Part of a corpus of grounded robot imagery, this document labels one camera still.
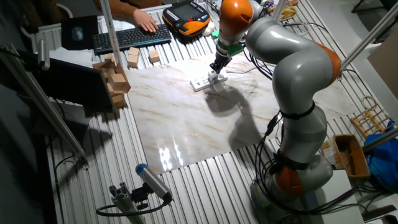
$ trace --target power strip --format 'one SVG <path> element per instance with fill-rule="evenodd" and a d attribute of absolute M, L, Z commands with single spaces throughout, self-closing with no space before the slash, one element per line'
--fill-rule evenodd
<path fill-rule="evenodd" d="M 200 90 L 204 90 L 205 88 L 208 88 L 210 86 L 217 85 L 223 81 L 228 80 L 228 77 L 219 74 L 217 80 L 210 82 L 209 81 L 209 76 L 202 76 L 200 78 L 195 78 L 190 81 L 191 89 L 195 92 L 198 92 Z"/>

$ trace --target hand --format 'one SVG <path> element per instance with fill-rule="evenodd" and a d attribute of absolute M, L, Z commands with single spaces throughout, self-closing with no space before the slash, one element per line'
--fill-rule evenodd
<path fill-rule="evenodd" d="M 145 31 L 156 32 L 156 30 L 158 29 L 156 21 L 154 20 L 154 18 L 148 15 L 148 13 L 136 9 L 133 16 L 136 23 L 141 26 Z"/>

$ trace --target person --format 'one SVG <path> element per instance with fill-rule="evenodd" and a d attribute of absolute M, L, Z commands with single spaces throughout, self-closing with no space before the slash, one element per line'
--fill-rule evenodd
<path fill-rule="evenodd" d="M 101 10 L 100 0 L 94 0 L 97 9 Z M 109 0 L 113 17 L 133 19 L 147 32 L 156 32 L 156 21 L 148 13 L 140 10 L 146 7 L 159 6 L 162 0 Z"/>

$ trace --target keyboard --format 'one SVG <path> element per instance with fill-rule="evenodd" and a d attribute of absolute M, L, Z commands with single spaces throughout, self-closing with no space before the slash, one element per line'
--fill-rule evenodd
<path fill-rule="evenodd" d="M 156 44 L 169 43 L 172 40 L 165 24 L 158 25 L 154 32 L 146 32 L 141 28 L 121 30 L 116 32 L 120 50 L 128 50 L 130 47 L 147 47 Z M 93 35 L 95 55 L 113 52 L 108 33 Z"/>

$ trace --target marble board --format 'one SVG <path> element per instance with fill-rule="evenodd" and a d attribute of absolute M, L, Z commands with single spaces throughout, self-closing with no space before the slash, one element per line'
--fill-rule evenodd
<path fill-rule="evenodd" d="M 224 90 L 195 93 L 192 78 L 206 75 L 214 55 L 126 72 L 128 99 L 148 165 L 161 174 L 259 142 L 279 107 L 272 81 L 257 69 L 227 73 Z M 244 72 L 254 65 L 237 55 L 224 69 Z M 356 111 L 336 81 L 314 96 L 327 120 Z"/>

